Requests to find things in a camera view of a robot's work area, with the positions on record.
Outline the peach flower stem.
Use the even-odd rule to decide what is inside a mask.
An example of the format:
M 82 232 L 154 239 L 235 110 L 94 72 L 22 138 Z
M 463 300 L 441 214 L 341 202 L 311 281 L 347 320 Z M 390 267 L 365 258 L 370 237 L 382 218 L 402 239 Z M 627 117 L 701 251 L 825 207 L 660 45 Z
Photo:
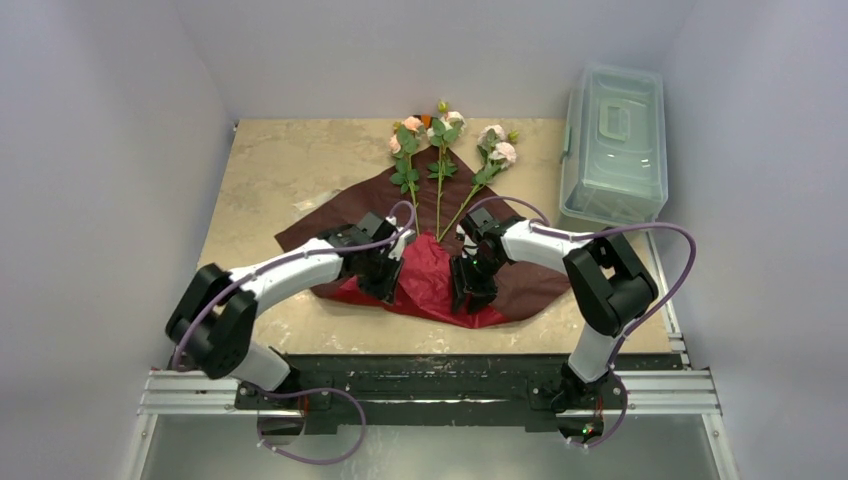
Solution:
M 421 136 L 425 132 L 425 125 L 420 117 L 409 116 L 393 125 L 393 134 L 389 139 L 389 151 L 394 159 L 395 172 L 390 176 L 390 181 L 400 189 L 402 195 L 408 194 L 410 202 L 415 210 L 415 230 L 420 230 L 418 219 L 418 181 L 420 174 L 414 166 L 413 156 L 418 152 L 421 145 Z

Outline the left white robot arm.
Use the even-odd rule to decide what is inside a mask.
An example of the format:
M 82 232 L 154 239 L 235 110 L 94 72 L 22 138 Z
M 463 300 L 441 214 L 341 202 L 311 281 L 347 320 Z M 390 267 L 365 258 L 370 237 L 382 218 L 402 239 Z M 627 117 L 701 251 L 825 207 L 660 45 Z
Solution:
M 172 362 L 187 356 L 207 377 L 245 382 L 272 408 L 289 407 L 298 395 L 297 370 L 253 340 L 258 317 L 296 294 L 349 278 L 364 293 L 391 303 L 403 252 L 414 239 L 412 224 L 369 212 L 264 262 L 229 271 L 215 263 L 200 268 L 165 327 L 175 345 Z

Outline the pale pink flower stem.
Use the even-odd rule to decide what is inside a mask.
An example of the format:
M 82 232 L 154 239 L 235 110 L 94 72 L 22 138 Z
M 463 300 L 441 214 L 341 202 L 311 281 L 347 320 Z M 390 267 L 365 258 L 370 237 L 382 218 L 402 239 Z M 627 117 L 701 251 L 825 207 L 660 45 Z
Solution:
M 450 228 L 459 220 L 460 214 L 469 206 L 471 200 L 484 188 L 491 184 L 495 177 L 503 171 L 508 170 L 518 160 L 515 145 L 518 143 L 520 133 L 517 130 L 506 130 L 500 124 L 484 127 L 477 140 L 477 151 L 481 156 L 482 163 L 471 177 L 471 189 L 466 198 L 460 203 L 459 208 L 447 223 L 444 229 L 437 235 L 441 242 L 450 231 Z

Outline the dark red wrapping paper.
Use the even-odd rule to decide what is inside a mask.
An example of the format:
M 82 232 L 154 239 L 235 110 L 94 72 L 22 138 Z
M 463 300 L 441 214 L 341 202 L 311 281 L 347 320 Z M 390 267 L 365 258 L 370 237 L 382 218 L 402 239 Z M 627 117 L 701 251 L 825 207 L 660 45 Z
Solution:
M 438 241 L 437 225 L 445 225 L 460 209 L 471 189 L 472 169 L 456 153 L 450 155 L 458 170 L 438 186 L 424 178 L 417 193 L 420 233 L 404 253 L 404 265 L 395 301 L 386 310 L 478 329 L 526 320 L 546 309 L 567 293 L 570 284 L 559 272 L 521 262 L 502 267 L 495 276 L 497 296 L 491 304 L 470 313 L 451 310 L 452 287 L 449 259 L 459 253 L 461 244 L 445 236 Z M 308 239 L 331 228 L 356 223 L 369 211 L 385 215 L 403 199 L 398 186 L 390 181 L 393 168 L 353 184 L 293 225 L 276 234 L 282 250 L 290 251 Z

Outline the cream ribbon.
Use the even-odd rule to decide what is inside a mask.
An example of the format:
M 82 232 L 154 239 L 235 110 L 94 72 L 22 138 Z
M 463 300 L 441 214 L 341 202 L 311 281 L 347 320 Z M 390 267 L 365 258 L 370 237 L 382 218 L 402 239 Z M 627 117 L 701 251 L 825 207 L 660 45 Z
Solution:
M 314 197 L 299 201 L 293 204 L 293 207 L 303 214 L 308 214 L 311 211 L 314 211 L 317 208 L 320 208 L 327 202 L 334 199 L 340 191 L 338 189 L 330 190 L 322 192 Z

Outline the white flower stem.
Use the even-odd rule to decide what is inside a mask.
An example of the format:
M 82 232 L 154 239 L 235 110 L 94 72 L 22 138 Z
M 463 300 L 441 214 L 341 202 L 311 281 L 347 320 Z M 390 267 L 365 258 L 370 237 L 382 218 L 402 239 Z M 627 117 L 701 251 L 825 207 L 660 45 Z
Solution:
M 442 233 L 441 215 L 444 181 L 446 178 L 451 178 L 457 170 L 448 150 L 464 133 L 466 121 L 465 117 L 459 111 L 452 110 L 450 103 L 444 99 L 438 101 L 437 111 L 438 116 L 431 120 L 427 135 L 430 143 L 438 148 L 437 161 L 434 163 L 435 170 L 429 174 L 429 177 L 437 182 L 434 235 L 439 238 Z

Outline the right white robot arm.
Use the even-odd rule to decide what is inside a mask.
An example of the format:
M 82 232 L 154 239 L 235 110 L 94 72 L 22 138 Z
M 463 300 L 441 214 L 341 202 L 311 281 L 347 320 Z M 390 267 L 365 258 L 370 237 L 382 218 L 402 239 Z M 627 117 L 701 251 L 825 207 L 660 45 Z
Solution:
M 587 406 L 611 377 L 625 330 L 658 298 L 658 287 L 620 233 L 575 234 L 522 216 L 503 220 L 483 207 L 456 228 L 462 243 L 451 257 L 451 310 L 476 313 L 497 297 L 495 276 L 506 264 L 530 263 L 565 275 L 585 325 L 561 367 L 556 391 L 544 393 L 556 413 Z

